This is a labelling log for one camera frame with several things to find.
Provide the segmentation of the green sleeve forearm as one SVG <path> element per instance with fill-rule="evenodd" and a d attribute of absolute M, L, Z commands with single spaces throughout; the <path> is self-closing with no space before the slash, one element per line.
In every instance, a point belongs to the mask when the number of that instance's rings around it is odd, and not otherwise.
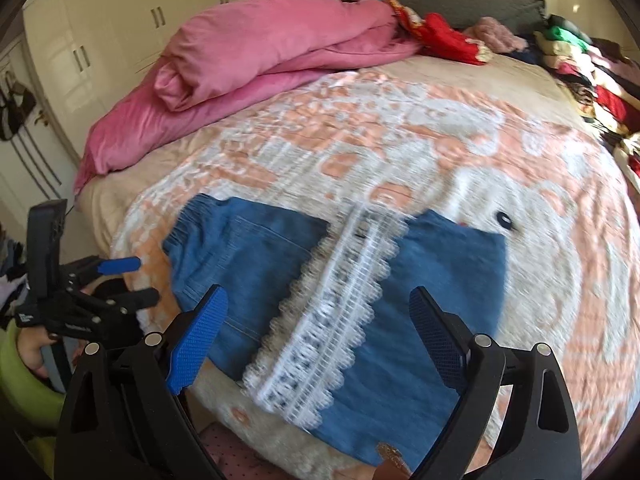
<path fill-rule="evenodd" d="M 17 353 L 20 328 L 9 322 L 1 332 L 1 414 L 26 430 L 25 450 L 40 470 L 54 477 L 54 453 L 58 423 L 65 396 L 52 389 L 23 364 Z"/>

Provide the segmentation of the left hand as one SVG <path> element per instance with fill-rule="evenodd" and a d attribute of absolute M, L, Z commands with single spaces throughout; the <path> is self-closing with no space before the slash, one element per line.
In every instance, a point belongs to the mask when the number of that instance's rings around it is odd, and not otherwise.
<path fill-rule="evenodd" d="M 16 338 L 17 353 L 32 374 L 40 379 L 47 379 L 49 373 L 44 365 L 42 348 L 61 340 L 61 336 L 49 333 L 43 326 L 23 327 Z"/>

